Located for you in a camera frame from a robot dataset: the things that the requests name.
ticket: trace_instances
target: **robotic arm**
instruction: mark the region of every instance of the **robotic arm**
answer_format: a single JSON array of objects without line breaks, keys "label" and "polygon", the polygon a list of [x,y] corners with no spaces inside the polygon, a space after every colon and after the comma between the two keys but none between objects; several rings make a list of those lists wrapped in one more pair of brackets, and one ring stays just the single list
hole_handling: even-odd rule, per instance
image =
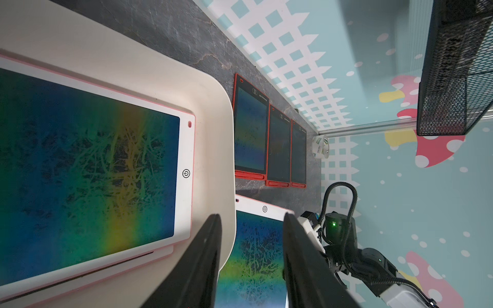
[{"label": "robotic arm", "polygon": [[[348,215],[336,212],[325,214],[330,191],[337,186],[346,186],[353,192]],[[406,280],[396,267],[379,251],[373,248],[358,249],[356,224],[352,214],[356,207],[356,189],[345,182],[330,185],[323,199],[322,213],[317,216],[304,212],[298,222],[308,235],[310,242],[324,257],[332,273],[351,273],[392,308],[438,308],[415,284]],[[339,276],[336,278],[344,286]]]}]

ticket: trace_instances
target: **yellow shape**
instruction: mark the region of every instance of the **yellow shape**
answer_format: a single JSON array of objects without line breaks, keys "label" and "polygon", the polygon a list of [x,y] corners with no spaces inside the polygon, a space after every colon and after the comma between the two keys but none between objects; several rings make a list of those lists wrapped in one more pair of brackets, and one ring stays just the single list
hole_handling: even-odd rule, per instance
[{"label": "yellow shape", "polygon": [[414,276],[409,276],[408,274],[404,273],[404,272],[401,272],[399,271],[399,273],[401,275],[404,276],[404,278],[406,278],[407,280],[409,280],[410,282],[414,283],[418,288],[420,288],[421,290],[423,290],[423,288],[421,287],[421,284],[420,282],[418,281],[418,279]]},{"label": "yellow shape", "polygon": [[416,142],[416,134],[413,130],[400,131],[400,132],[388,132],[385,133],[385,141],[390,146],[399,146],[407,142]]},{"label": "yellow shape", "polygon": [[378,98],[382,103],[388,103],[396,99],[403,99],[404,97],[406,97],[406,95],[401,90],[383,92],[378,95]]}]

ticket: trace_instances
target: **light blue wall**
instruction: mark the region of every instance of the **light blue wall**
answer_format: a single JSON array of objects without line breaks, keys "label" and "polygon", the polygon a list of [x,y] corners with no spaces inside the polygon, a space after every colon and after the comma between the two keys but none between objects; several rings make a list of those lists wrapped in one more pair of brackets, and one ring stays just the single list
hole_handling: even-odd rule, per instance
[{"label": "light blue wall", "polygon": [[194,1],[319,131],[396,120],[379,94],[421,76],[432,0]]},{"label": "light blue wall", "polygon": [[[406,258],[413,251],[460,294],[464,306],[457,303],[455,307],[491,307],[493,122],[479,123],[452,160],[429,168],[416,166],[416,142],[404,143],[396,150],[386,143],[385,134],[331,142],[335,152],[350,148],[350,153],[334,155],[322,163],[326,179],[322,186],[334,182],[329,180],[330,174],[337,176],[336,180],[348,174],[349,182],[359,185],[358,243],[381,251],[411,276],[410,267],[399,257]],[[339,161],[347,161],[351,168],[339,168]],[[333,210],[347,213],[340,202],[351,200],[351,195],[337,191],[329,200],[333,200]],[[356,286],[356,292],[365,300],[364,308],[386,307],[363,284]]]}]

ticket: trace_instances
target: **paper cup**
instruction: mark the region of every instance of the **paper cup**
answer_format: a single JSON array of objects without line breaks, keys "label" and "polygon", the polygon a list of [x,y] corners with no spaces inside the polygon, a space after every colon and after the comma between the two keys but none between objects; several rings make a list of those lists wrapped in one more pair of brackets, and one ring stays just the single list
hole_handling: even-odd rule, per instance
[{"label": "paper cup", "polygon": [[325,136],[313,137],[312,153],[315,158],[329,158],[329,139]]}]

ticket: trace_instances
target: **wall mural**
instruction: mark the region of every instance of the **wall mural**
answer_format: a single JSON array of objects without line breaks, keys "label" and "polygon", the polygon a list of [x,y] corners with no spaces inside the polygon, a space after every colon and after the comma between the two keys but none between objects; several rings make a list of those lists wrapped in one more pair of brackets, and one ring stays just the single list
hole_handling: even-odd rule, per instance
[{"label": "wall mural", "polygon": [[[493,303],[491,129],[483,121],[467,138],[416,137],[413,130],[331,138],[322,160],[322,193],[338,180],[358,190],[358,247],[382,252],[440,307]],[[327,210],[347,214],[351,199],[338,187]],[[358,279],[341,278],[363,308],[387,307]]]},{"label": "wall mural", "polygon": [[194,1],[319,131],[417,103],[430,0]]}]

